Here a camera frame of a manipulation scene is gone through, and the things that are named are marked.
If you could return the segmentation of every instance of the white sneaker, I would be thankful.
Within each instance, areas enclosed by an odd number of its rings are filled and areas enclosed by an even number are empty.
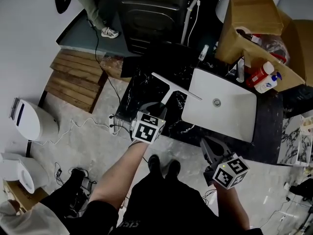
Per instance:
[[[101,31],[101,36],[108,37],[108,38],[116,38],[118,36],[119,32],[116,30],[113,30],[109,27],[105,31]]]

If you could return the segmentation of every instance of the cardboard box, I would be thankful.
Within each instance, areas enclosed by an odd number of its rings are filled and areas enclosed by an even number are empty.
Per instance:
[[[236,32],[280,35],[291,57],[282,64],[255,43]],[[272,0],[230,0],[215,57],[233,64],[241,56],[252,68],[270,61],[283,77],[274,89],[278,92],[307,84],[313,86],[313,21],[292,20],[279,11]]]
[[[35,190],[34,194],[30,194],[19,181],[4,180],[3,186],[8,188],[8,190],[14,195],[14,198],[19,202],[23,212],[29,211],[35,204],[49,196],[49,194],[42,188],[38,188]]]

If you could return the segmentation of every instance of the white sink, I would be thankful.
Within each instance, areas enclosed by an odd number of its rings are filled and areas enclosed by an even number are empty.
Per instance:
[[[202,100],[187,96],[182,120],[252,142],[257,103],[255,94],[200,69],[194,70],[189,91]]]

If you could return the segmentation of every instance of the white wall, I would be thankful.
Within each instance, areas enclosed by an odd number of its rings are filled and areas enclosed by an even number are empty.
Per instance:
[[[54,0],[0,0],[0,152],[25,152],[8,118],[13,99],[38,103],[60,49],[55,41],[81,10],[77,0],[61,15]]]
[[[292,19],[313,20],[313,0],[280,0],[278,8]]]

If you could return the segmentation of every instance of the white bottle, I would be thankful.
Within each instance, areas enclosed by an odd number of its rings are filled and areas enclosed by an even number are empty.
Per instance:
[[[254,88],[259,93],[267,92],[268,90],[277,86],[277,79],[282,80],[281,74],[278,72],[276,75],[268,75],[261,82],[257,83]]]

